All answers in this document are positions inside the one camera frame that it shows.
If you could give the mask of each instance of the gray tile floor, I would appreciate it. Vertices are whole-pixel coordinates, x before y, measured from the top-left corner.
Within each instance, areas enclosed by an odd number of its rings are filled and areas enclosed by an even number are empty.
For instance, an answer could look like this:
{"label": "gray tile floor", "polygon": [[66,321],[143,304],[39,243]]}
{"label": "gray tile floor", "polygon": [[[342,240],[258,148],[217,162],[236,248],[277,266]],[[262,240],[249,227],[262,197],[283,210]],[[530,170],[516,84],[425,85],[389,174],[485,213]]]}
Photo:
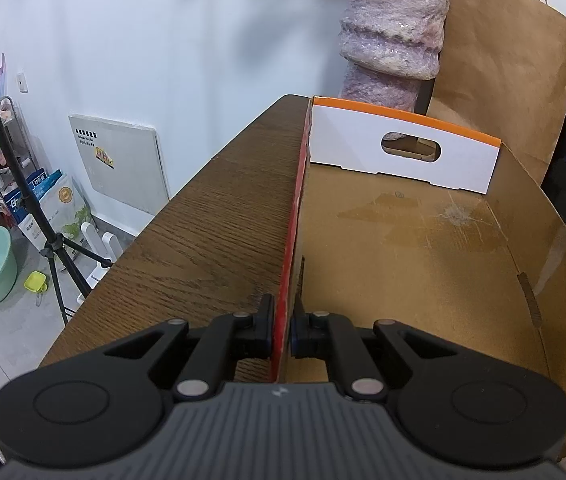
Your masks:
{"label": "gray tile floor", "polygon": [[[47,261],[19,232],[12,233],[12,237],[18,278],[12,291],[0,302],[0,387],[36,368],[63,329]],[[96,265],[82,254],[76,264],[84,276]],[[32,270],[48,276],[47,292],[36,295],[25,290],[23,282]],[[66,306],[75,310],[78,290],[66,270],[59,273],[59,281]]]}

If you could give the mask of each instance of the dark brown tabletop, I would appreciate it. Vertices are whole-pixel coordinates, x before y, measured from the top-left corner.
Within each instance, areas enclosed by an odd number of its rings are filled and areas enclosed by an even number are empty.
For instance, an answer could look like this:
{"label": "dark brown tabletop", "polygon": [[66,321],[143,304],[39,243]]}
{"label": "dark brown tabletop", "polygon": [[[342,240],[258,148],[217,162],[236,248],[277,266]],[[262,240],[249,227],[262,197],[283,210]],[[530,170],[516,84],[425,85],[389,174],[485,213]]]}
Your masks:
{"label": "dark brown tabletop", "polygon": [[[42,365],[172,317],[193,327],[276,294],[308,99],[284,96],[162,209],[89,295]],[[265,362],[240,368],[266,380]]]}

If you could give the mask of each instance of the wrapped column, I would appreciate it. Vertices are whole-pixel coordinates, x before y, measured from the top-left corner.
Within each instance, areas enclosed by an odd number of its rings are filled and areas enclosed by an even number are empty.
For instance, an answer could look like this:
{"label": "wrapped column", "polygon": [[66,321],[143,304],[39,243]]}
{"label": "wrapped column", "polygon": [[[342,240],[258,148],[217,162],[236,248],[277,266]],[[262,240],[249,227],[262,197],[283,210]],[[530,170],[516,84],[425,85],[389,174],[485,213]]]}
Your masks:
{"label": "wrapped column", "polygon": [[349,61],[340,96],[413,111],[423,80],[438,74],[449,0],[349,0],[340,54]]}

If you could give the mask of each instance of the wall switch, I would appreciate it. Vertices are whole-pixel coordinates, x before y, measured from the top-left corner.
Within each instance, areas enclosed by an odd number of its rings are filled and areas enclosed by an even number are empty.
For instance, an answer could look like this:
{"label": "wall switch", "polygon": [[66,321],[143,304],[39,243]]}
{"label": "wall switch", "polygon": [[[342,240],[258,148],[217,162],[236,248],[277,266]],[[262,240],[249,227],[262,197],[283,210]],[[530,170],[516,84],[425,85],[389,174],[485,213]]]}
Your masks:
{"label": "wall switch", "polygon": [[28,82],[25,81],[25,74],[23,72],[16,74],[16,82],[18,83],[18,90],[20,90],[22,94],[26,94],[28,92]]}

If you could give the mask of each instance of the open cardboard tray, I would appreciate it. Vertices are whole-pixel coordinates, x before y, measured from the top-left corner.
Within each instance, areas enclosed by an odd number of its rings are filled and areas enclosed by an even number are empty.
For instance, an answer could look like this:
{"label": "open cardboard tray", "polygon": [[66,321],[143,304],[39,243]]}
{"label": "open cardboard tray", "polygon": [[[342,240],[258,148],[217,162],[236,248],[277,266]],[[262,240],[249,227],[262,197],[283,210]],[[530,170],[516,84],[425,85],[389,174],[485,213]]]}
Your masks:
{"label": "open cardboard tray", "polygon": [[[391,131],[435,142],[436,160],[383,149]],[[399,110],[314,98],[272,374],[324,381],[322,362],[287,357],[301,257],[309,312],[345,314],[361,327],[397,319],[544,374],[566,392],[566,227],[500,140]]]}

